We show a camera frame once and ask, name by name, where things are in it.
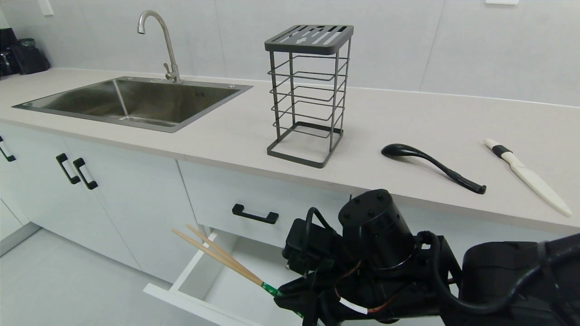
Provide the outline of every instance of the wooden chopsticks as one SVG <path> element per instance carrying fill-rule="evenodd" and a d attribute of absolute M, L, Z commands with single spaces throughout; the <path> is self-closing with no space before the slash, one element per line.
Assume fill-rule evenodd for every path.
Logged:
<path fill-rule="evenodd" d="M 206 248 L 205 246 L 203 246 L 202 244 L 200 244 L 196 240 L 186 236 L 185 234 L 183 234 L 180 231 L 177 231 L 176 229 L 172 229 L 171 231 L 173 233 L 177 234 L 179 237 L 181 237 L 185 241 L 196 246 L 199 250 L 207 253 L 209 256 L 211 256 L 212 258 L 214 258 L 218 262 L 226 265 L 227 267 L 231 268 L 232 270 L 234 270 L 238 274 L 242 275 L 243 277 L 249 279 L 250 281 L 254 282 L 255 284 L 262 286 L 262 284 L 264 282 L 258 276 L 256 276 L 251 271 L 249 271 L 246 267 L 244 267 L 244 265 L 240 264 L 237 260 L 235 260 L 224 249 L 222 249 L 220 246 L 215 244 L 215 242 L 208 239 L 203 233 L 201 233 L 195 227 L 193 227 L 189 224 L 186 224 L 186 226 L 193 233 L 195 233 L 195 235 L 197 235 L 200 239 L 202 239 L 204 242 L 206 242 L 211 248 L 213 248 L 216 252 L 211 251 L 209 248 Z"/>

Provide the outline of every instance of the green tape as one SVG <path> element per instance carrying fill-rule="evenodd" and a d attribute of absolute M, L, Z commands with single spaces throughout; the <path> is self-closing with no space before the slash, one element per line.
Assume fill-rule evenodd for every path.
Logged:
<path fill-rule="evenodd" d="M 272 295 L 272 296 L 281 296 L 281 295 L 282 295 L 282 292 L 278 291 L 278 289 L 277 289 L 277 288 L 274 288 L 273 286 L 271 286 L 270 284 L 268 284 L 268 283 L 266 283 L 266 282 L 262 282 L 262 285 L 261 285 L 261 287 L 262 287 L 264 290 L 266 290 L 266 292 L 268 292 L 268 293 L 269 293 L 270 295 Z M 296 314 L 298 317 L 300 317 L 300 318 L 304 319 L 304 315 L 302 315 L 301 313 L 297 313 L 297 312 L 295 312 L 295 311 L 294 311 L 294 313 L 295 313 L 295 314 Z"/>

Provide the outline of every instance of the floor tile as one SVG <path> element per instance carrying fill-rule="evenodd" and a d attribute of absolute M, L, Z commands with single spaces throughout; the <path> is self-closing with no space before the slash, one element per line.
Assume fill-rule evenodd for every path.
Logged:
<path fill-rule="evenodd" d="M 34 235 L 18 257 L 41 249 Z M 10 268 L 15 260 L 4 261 Z M 142 292 L 147 283 L 171 285 L 68 240 L 2 288 L 0 325 L 182 326 L 190 316 Z"/>
<path fill-rule="evenodd" d="M 40 229 L 0 258 L 0 289 L 5 289 L 66 243 L 66 239 Z"/>

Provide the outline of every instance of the white drawer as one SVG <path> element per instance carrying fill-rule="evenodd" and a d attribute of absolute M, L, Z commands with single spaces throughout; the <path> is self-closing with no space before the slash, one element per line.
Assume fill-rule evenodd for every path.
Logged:
<path fill-rule="evenodd" d="M 277 247 L 219 230 L 209 239 L 276 288 L 299 277 L 285 268 L 286 260 Z M 202 251 L 171 289 L 148 284 L 143 291 L 190 312 L 195 326 L 302 325 L 300 317 L 276 306 L 269 293 Z"/>
<path fill-rule="evenodd" d="M 342 233 L 338 213 L 348 194 L 191 162 L 180 161 L 179 166 L 198 224 L 282 248 L 293 221 L 316 207 Z M 278 220 L 267 224 L 235 215 L 236 204 L 244 206 L 244 213 L 262 218 L 277 213 Z"/>

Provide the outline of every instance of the cabinet handle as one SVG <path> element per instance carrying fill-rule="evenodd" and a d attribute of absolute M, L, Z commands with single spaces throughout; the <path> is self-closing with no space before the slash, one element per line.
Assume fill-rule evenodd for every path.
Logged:
<path fill-rule="evenodd" d="M 0 136 L 0 143 L 2 143 L 3 141 L 4 140 L 2 139 L 2 136 Z M 6 158 L 8 162 L 14 162 L 16 160 L 16 157 L 14 157 L 14 155 L 6 156 L 6 153 L 4 153 L 2 147 L 0 147 L 0 152 L 2 152 L 2 155 L 4 155 L 4 158 Z"/>
<path fill-rule="evenodd" d="M 71 178 L 71 176 L 68 174 L 68 171 L 64 168 L 63 163 L 66 162 L 67 160 L 68 160 L 68 157 L 65 153 L 60 154 L 56 157 L 56 161 L 59 163 L 60 168 L 63 170 L 64 174 L 67 176 L 68 181 L 71 184 L 77 184 L 77 183 L 81 182 L 81 178 L 79 178 L 76 175 Z"/>
<path fill-rule="evenodd" d="M 260 216 L 244 213 L 244 206 L 241 204 L 235 204 L 234 208 L 231 209 L 231 212 L 234 215 L 242 216 L 243 218 L 257 220 L 257 221 L 268 223 L 268 224 L 276 224 L 276 222 L 278 221 L 278 217 L 279 217 L 278 213 L 274 213 L 274 212 L 268 213 L 268 216 L 266 216 L 265 218 L 261 218 Z"/>
<path fill-rule="evenodd" d="M 82 157 L 81 158 L 77 158 L 76 160 L 74 160 L 72 162 L 72 164 L 74 165 L 75 168 L 77 168 L 77 172 L 81 176 L 81 179 L 85 183 L 85 186 L 86 186 L 87 189 L 93 190 L 93 189 L 95 189 L 96 187 L 99 186 L 97 184 L 97 181 L 94 181 L 94 180 L 91 181 L 91 182 L 87 182 L 86 181 L 85 175 L 82 174 L 82 171 L 81 171 L 81 166 L 84 166 L 86 164 L 85 163 L 85 160 L 83 160 Z"/>

